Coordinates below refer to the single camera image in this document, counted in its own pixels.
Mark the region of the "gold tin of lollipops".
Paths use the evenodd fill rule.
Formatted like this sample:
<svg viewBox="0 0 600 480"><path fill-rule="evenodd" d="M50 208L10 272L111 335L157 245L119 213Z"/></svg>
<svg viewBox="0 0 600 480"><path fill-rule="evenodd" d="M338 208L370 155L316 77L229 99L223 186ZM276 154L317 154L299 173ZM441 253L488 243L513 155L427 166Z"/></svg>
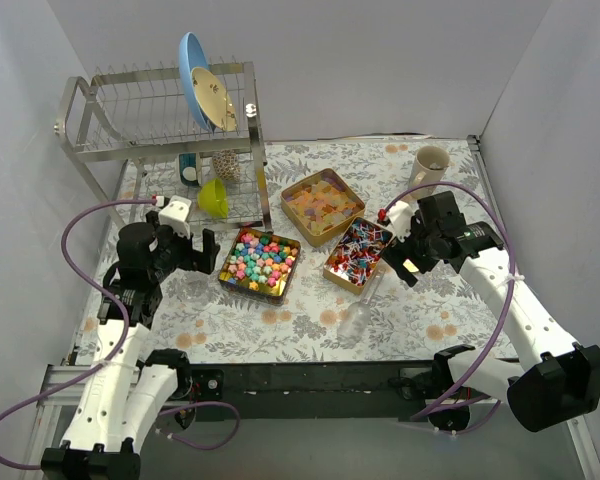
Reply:
<svg viewBox="0 0 600 480"><path fill-rule="evenodd" d="M356 217L327 257L323 277L350 293L361 295L392 238L389 230Z"/></svg>

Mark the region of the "gold tin of star candies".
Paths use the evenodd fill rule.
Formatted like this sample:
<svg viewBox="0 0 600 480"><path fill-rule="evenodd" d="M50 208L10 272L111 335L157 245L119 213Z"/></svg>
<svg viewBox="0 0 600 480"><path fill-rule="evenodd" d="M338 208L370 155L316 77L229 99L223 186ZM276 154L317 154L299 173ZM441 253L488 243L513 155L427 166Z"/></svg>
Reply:
<svg viewBox="0 0 600 480"><path fill-rule="evenodd" d="M299 265L301 244L253 228L242 228L220 269L218 280L229 292L281 305Z"/></svg>

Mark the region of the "gold tin of gummy candies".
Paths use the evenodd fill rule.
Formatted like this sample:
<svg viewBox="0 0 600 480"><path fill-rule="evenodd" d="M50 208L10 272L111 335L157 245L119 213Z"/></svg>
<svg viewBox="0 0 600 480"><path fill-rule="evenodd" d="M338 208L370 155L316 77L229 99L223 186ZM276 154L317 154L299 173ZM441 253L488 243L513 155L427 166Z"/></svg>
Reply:
<svg viewBox="0 0 600 480"><path fill-rule="evenodd" d="M364 201L331 168L305 177L280 196L282 210L312 247L343 234L365 211Z"/></svg>

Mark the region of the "clear round candy jar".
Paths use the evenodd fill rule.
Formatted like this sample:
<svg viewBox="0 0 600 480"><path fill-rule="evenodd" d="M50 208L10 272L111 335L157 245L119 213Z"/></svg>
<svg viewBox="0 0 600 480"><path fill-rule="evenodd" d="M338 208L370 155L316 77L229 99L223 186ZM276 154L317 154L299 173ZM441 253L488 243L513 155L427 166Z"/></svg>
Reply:
<svg viewBox="0 0 600 480"><path fill-rule="evenodd" d="M183 311L206 312L219 298L215 281L193 279L183 282L177 294L178 308Z"/></svg>

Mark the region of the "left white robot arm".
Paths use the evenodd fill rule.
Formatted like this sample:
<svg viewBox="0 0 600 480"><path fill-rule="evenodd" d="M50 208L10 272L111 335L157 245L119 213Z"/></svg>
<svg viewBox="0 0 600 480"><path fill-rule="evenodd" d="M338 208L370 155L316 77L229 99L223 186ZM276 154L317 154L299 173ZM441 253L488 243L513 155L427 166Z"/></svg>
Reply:
<svg viewBox="0 0 600 480"><path fill-rule="evenodd" d="M204 229L195 249L183 220L152 211L120 230L116 251L100 285L95 372L80 377L84 388L74 417L59 446L42 455L48 479L138 478L141 446L161 407L193 387L188 357L177 349L153 352L148 373L136 385L131 381L162 301L162 282L177 270L211 274L220 251L214 232Z"/></svg>

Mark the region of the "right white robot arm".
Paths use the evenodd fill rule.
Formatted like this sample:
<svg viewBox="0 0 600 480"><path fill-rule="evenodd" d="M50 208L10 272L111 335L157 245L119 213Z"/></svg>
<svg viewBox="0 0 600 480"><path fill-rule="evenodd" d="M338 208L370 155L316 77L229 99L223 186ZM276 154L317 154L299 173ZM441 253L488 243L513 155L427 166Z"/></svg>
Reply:
<svg viewBox="0 0 600 480"><path fill-rule="evenodd" d="M518 422L538 432L594 411L600 399L600 348L584 346L545 309L522 275L503 234L469 223L450 191L423 197L418 207L395 202L378 213L396 233L385 262L409 286L443 262L478 294L496 317L483 349L458 345L435 354L434 389L444 398L466 388L507 405Z"/></svg>

